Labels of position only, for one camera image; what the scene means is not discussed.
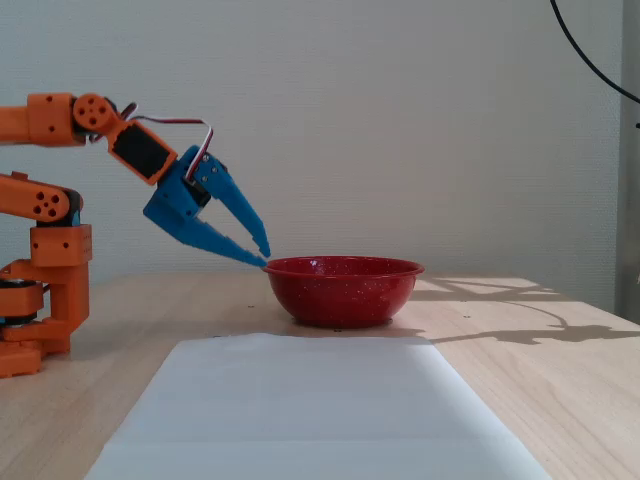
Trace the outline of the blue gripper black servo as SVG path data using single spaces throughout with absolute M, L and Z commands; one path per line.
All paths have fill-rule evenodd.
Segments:
M 174 162 L 156 185 L 156 191 L 143 214 L 179 242 L 240 263 L 263 268 L 266 261 L 242 248 L 229 237 L 199 219 L 199 212 L 211 196 L 221 201 L 243 225 L 263 257 L 271 256 L 265 226 L 256 211 L 234 182 L 227 168 L 213 155 L 206 153 L 195 169 L 194 187 L 184 174 L 198 151 L 191 146 Z

